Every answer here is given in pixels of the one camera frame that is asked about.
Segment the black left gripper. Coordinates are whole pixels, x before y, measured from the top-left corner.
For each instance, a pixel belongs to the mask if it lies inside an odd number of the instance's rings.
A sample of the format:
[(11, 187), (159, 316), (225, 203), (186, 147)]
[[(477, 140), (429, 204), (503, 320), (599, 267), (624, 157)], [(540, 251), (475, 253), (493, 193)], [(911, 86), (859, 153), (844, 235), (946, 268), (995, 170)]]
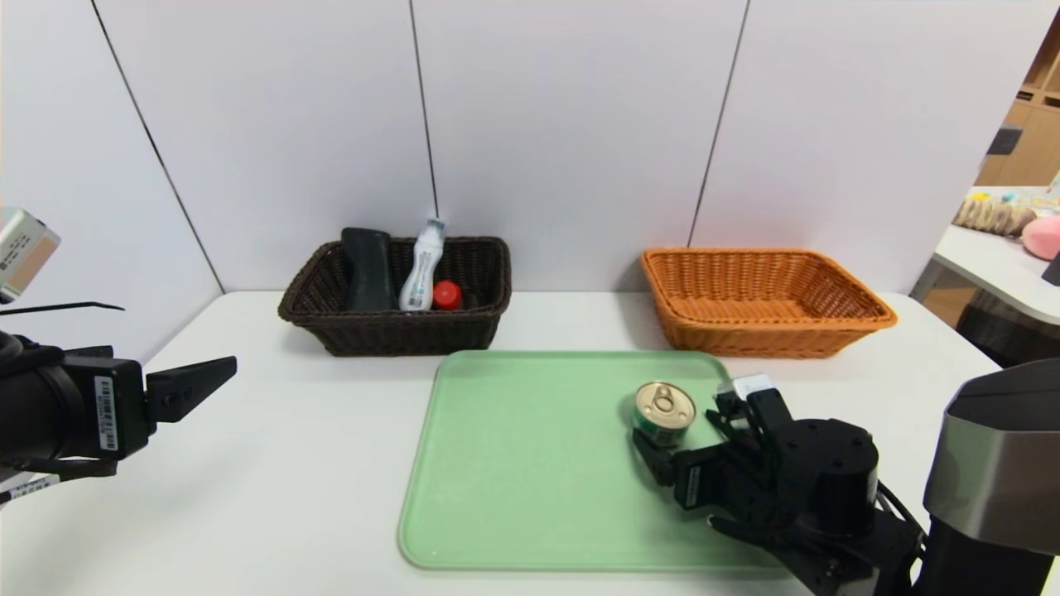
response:
[(147, 445), (152, 423), (175, 424), (238, 372), (224, 356), (145, 376), (137, 361), (65, 356), (2, 366), (2, 459), (120, 461)]

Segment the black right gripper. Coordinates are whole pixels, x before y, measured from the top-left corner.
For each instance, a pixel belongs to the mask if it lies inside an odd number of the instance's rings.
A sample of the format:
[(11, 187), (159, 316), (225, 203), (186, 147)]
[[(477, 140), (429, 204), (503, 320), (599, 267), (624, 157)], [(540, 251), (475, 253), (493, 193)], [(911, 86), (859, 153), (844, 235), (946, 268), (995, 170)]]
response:
[(730, 423), (719, 411), (707, 410), (705, 418), (722, 442), (681, 450), (674, 456), (646, 431), (632, 430), (634, 449), (652, 479), (660, 487), (675, 483), (674, 497), (686, 510), (716, 506), (726, 512), (753, 512), (768, 505), (775, 487), (776, 449), (753, 440), (730, 440)]

